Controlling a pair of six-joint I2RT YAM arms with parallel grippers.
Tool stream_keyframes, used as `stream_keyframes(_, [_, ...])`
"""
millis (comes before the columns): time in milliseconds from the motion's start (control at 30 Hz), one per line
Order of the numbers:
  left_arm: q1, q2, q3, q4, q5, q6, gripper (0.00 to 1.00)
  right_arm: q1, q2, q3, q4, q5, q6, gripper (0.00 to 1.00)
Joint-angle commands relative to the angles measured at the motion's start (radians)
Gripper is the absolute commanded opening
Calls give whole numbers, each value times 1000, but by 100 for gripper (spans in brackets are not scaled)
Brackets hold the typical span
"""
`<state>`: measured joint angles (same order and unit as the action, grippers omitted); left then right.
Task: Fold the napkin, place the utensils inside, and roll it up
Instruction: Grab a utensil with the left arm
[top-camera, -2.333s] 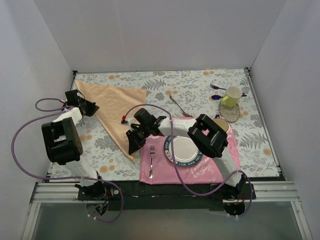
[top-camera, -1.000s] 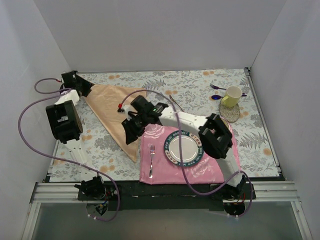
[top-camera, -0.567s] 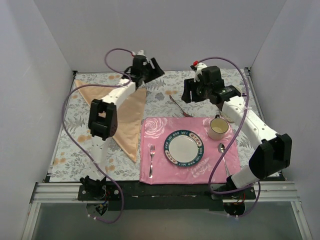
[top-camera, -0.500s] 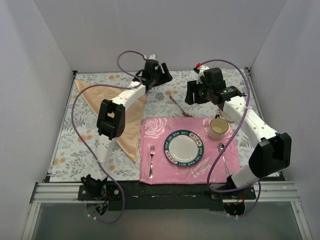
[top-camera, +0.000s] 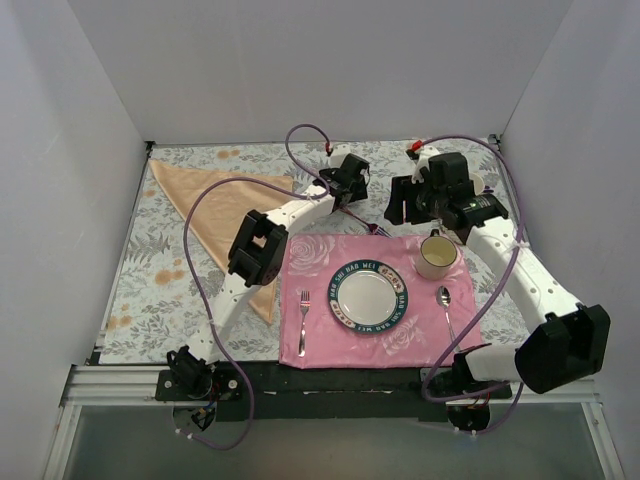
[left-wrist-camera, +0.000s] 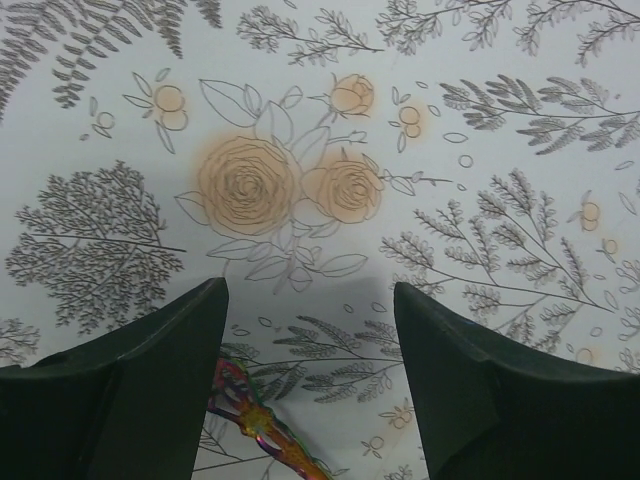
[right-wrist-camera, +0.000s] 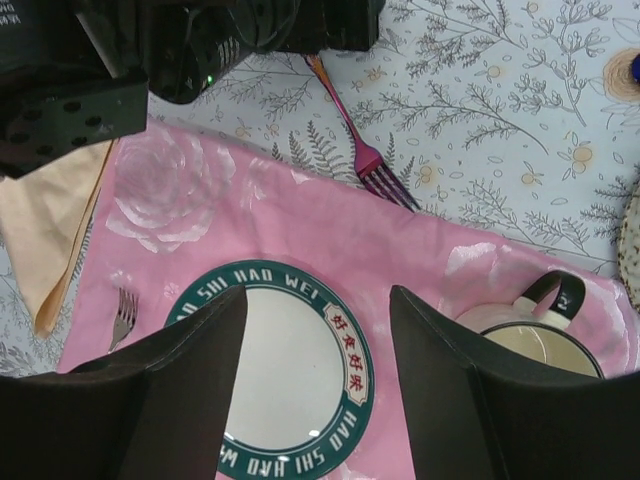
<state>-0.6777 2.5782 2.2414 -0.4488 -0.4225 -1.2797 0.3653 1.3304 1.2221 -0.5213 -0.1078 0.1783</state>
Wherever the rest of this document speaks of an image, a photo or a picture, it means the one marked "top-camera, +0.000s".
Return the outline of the peach satin napkin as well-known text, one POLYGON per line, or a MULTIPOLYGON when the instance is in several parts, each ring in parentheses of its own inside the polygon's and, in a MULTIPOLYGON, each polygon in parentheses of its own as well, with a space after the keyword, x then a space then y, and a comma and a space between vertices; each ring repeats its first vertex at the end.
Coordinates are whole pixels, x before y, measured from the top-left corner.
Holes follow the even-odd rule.
MULTIPOLYGON (((241 176, 225 171, 175 167, 159 160, 150 163, 156 183, 183 220, 206 187, 241 176)), ((243 175, 286 191, 293 188, 293 179, 288 176, 243 175)), ((230 182, 207 195, 196 209, 189 228, 226 274, 228 253, 246 213, 254 209, 264 213, 284 205, 289 199, 287 195, 251 182, 230 182)), ((177 259, 173 265, 173 270, 162 269, 156 274, 156 284, 166 285, 186 277, 188 268, 183 260, 177 259)), ((269 285, 261 287, 250 300, 255 313, 268 325, 273 321, 274 298, 275 286, 269 285)))

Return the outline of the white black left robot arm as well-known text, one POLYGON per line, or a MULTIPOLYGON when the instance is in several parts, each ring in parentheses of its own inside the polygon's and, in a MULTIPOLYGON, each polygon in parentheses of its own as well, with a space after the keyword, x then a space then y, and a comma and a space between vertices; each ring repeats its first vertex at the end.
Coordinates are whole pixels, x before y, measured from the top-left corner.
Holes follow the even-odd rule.
POLYGON ((202 287, 207 319, 200 323, 187 344, 167 354, 173 382, 193 400, 207 397, 214 385, 210 366, 216 355, 229 359, 219 335, 242 313, 251 297, 273 282, 283 264, 288 238, 316 220, 348 204, 367 198, 369 163, 350 152, 330 155, 330 166, 315 174, 302 193, 284 191, 262 180, 235 177, 218 181, 204 190, 191 207, 189 224, 199 204, 214 188, 232 182, 250 182, 292 199, 283 206, 261 213, 249 211, 239 227, 228 253, 228 269, 215 300, 209 302, 202 287))

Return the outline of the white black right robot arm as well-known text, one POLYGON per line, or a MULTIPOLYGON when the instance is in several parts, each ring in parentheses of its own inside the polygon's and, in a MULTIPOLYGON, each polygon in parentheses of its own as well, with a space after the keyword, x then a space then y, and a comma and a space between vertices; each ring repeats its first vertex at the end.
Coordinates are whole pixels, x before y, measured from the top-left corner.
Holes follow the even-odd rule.
POLYGON ((447 348, 453 364, 443 373, 430 369, 424 397, 462 400, 509 382, 543 394, 600 372, 611 325, 604 308, 584 305, 556 281, 502 203, 475 192, 461 153, 418 147, 409 155, 415 170, 393 178, 385 218, 394 225, 440 221, 499 278, 529 332, 521 344, 447 348))

